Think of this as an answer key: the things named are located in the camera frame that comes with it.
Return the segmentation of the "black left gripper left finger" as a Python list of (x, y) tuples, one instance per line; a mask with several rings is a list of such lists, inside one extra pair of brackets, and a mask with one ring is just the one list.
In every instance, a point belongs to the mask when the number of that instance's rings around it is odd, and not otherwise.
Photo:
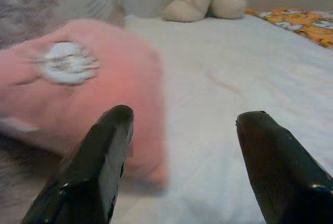
[(130, 107), (104, 112), (61, 162), (22, 223), (111, 223), (133, 127)]

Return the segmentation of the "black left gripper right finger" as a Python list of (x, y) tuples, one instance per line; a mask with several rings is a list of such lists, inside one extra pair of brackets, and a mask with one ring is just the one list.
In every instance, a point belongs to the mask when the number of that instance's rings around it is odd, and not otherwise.
[(332, 176), (264, 111), (238, 115), (237, 136), (266, 223), (332, 223)]

